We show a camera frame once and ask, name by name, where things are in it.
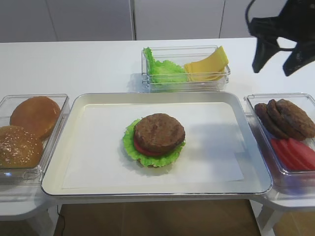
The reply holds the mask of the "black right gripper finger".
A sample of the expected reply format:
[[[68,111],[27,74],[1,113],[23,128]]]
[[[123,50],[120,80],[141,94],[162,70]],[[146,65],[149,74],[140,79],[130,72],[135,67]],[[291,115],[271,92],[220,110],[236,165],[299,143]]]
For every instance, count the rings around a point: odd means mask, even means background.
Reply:
[[[259,73],[267,61],[280,51],[277,39],[274,36],[257,38],[256,52],[252,62],[254,73]]]

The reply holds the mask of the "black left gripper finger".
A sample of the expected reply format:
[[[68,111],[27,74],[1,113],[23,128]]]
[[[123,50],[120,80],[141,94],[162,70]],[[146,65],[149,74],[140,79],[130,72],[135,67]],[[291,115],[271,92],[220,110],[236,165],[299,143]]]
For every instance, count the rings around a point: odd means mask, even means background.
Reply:
[[[283,64],[283,71],[286,76],[290,76],[303,66],[315,60],[315,42],[299,42],[293,48],[290,56]]]

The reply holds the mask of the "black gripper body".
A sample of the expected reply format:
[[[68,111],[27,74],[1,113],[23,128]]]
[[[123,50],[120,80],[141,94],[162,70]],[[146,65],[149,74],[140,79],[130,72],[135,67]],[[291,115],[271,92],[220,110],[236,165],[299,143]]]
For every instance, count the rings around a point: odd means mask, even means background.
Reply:
[[[296,43],[315,42],[315,2],[288,0],[278,16],[252,18],[249,33],[262,42],[277,46],[279,37]]]

